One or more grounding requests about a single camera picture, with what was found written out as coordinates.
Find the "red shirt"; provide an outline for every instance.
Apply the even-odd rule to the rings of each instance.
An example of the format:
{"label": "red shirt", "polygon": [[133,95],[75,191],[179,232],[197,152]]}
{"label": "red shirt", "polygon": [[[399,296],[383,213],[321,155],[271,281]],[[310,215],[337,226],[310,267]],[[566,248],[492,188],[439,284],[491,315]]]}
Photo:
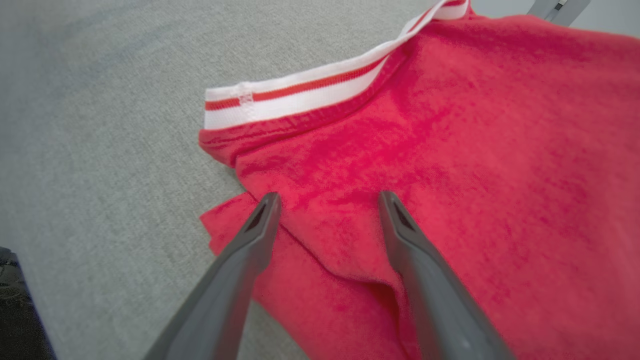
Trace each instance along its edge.
{"label": "red shirt", "polygon": [[200,145],[247,189],[202,215],[212,250],[280,193],[254,298],[311,359],[417,359],[392,190],[519,359],[637,358],[640,42],[430,11],[359,68],[209,90]]}

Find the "dark object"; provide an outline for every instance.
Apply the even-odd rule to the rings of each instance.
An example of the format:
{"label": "dark object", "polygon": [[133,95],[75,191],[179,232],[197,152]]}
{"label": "dark object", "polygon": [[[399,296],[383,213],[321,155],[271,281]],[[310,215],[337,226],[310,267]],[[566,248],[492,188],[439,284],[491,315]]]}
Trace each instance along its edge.
{"label": "dark object", "polygon": [[387,256],[403,278],[423,359],[515,359],[438,249],[392,192],[378,200]]}
{"label": "dark object", "polygon": [[[189,295],[146,360],[235,359],[256,276],[269,264],[280,197],[269,193]],[[423,359],[514,359],[392,192],[380,193],[389,261],[409,294]]]}
{"label": "dark object", "polygon": [[255,277],[271,260],[280,196],[268,193],[225,247],[146,356],[235,359]]}
{"label": "dark object", "polygon": [[17,256],[0,247],[0,360],[55,360]]}

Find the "red fabric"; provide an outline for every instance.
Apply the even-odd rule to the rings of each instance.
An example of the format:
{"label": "red fabric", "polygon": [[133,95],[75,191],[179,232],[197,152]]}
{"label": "red fabric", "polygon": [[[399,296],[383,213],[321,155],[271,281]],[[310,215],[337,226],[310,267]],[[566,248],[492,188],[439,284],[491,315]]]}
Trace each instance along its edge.
{"label": "red fabric", "polygon": [[416,359],[377,196],[392,190],[520,359],[637,358],[640,42],[532,17],[433,22],[343,104],[203,130],[283,211],[254,297],[311,359]]}

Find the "gray carpet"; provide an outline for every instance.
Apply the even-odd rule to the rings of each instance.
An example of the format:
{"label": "gray carpet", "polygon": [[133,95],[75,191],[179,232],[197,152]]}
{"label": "gray carpet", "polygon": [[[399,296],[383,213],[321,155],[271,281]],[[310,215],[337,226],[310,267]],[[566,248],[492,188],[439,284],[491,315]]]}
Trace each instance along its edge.
{"label": "gray carpet", "polygon": [[[359,55],[431,3],[1,2],[0,244],[58,359],[140,359],[211,264],[198,217],[242,188],[198,148],[205,88]],[[252,305],[239,358],[305,355]]]}

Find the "red stripe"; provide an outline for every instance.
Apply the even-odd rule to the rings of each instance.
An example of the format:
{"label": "red stripe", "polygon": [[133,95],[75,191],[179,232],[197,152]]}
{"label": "red stripe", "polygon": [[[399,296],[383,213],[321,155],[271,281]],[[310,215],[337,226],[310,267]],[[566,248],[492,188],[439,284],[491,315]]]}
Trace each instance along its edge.
{"label": "red stripe", "polygon": [[442,5],[442,7],[464,5],[466,2],[467,0],[451,0],[448,3],[445,3],[444,5]]}
{"label": "red stripe", "polygon": [[[330,76],[328,78],[313,80],[313,81],[309,81],[308,83],[297,84],[297,85],[289,86],[287,88],[272,90],[268,92],[257,92],[253,94],[253,101],[273,100],[279,97],[285,97],[293,94],[298,94],[300,92],[314,90],[317,88],[323,88],[326,86],[335,85],[345,81],[353,80],[373,70],[385,58],[386,56],[368,64],[367,66],[364,66],[349,72],[345,72],[342,74]],[[207,111],[233,108],[235,106],[240,106],[240,100],[237,98],[225,99],[225,100],[219,100],[219,101],[206,101],[204,104],[204,108]]]}
{"label": "red stripe", "polygon": [[[444,3],[442,5],[442,7],[445,6],[459,6],[459,5],[464,5],[467,2],[467,0],[451,0],[447,3]],[[418,26],[418,24],[420,24],[420,22],[422,22],[422,20],[424,19],[425,16],[427,16],[427,14],[433,10],[433,8],[430,8],[429,10],[425,11],[422,16],[418,19],[418,21],[415,22],[415,24],[411,27],[411,29],[409,29],[409,31],[407,31],[408,33],[412,32],[413,29],[415,29],[416,26]]]}
{"label": "red stripe", "polygon": [[236,98],[219,101],[205,101],[204,103],[204,109],[207,111],[233,108],[234,106],[240,106],[240,99]]}

